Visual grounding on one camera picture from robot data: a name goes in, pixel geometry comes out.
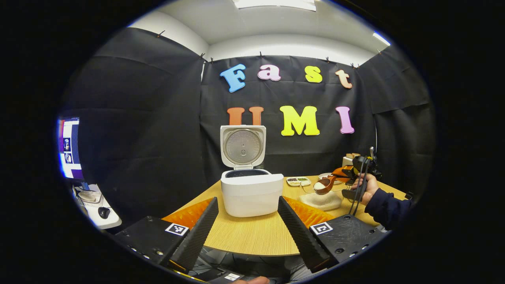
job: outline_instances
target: white ceiling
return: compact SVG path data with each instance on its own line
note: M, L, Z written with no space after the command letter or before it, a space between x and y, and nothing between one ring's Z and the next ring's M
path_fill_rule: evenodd
M372 53L386 45L355 15L328 1L316 12L289 7L237 9L232 0L178 0L158 8L188 26L208 44L260 34L305 34L356 45Z

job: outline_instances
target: black curtain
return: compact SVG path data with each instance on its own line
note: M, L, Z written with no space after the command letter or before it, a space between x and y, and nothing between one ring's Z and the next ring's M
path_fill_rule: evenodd
M411 192L416 201L426 189L435 152L435 111L426 83L392 45L361 65L357 73L376 122L382 181Z
M229 92L229 85L220 73L238 64L245 65L245 87ZM258 78L260 66L273 64L280 68L279 81ZM320 83L308 82L305 67L317 66L323 77ZM335 72L349 74L352 88L342 86ZM294 56L251 56L206 63L201 87L200 128L203 141L207 186L221 177L226 167L220 154L219 129L229 124L228 108L242 107L242 124L252 124L250 107L264 108L262 125L267 129L264 169L285 176L319 175L342 166L346 153L369 153L375 146L375 126L370 104L363 91L363 82L352 67L314 58ZM305 106L317 108L317 136L282 136L284 116L281 106L293 106L299 115ZM352 134L340 133L340 115L335 108L349 107Z
M84 178L126 227L163 217L204 189L199 139L203 60L157 34L126 28L75 74L62 116L79 116Z

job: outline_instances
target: person's hand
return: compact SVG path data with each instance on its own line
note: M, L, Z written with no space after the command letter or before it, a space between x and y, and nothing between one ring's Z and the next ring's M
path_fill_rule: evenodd
M260 276L260 277L254 278L252 280L249 280L249 281L235 280L230 284L269 284L269 283L270 283L270 279Z
M355 190L358 188L358 180L360 181L360 185L363 183L363 177L365 176L364 173L361 174L361 178L356 178L354 181L354 184L351 186L352 190ZM365 193L363 194L363 199L361 201L362 204L367 205L372 197L374 196L375 192L379 189L379 185L377 184L377 179L372 175L367 173L367 188L365 189Z

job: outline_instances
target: yellow letter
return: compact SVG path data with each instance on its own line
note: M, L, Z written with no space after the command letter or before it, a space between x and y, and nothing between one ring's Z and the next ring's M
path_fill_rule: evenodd
M312 83L319 83L323 80L323 76L321 76L321 70L317 66L307 66L305 67L305 79Z
M280 110L284 113L284 130L281 131L282 136L294 135L291 124L293 124L298 135L301 135L301 131L304 129L304 126L306 126L304 131L305 135L319 135L319 129L317 129L316 123L317 108L306 106L304 111L301 113L301 116L298 115L292 106L282 106Z

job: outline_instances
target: monitor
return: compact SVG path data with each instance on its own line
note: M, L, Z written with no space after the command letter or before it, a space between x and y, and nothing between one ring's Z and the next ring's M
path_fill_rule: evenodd
M58 155L64 177L74 182L84 182L77 144L79 118L66 117L58 121Z

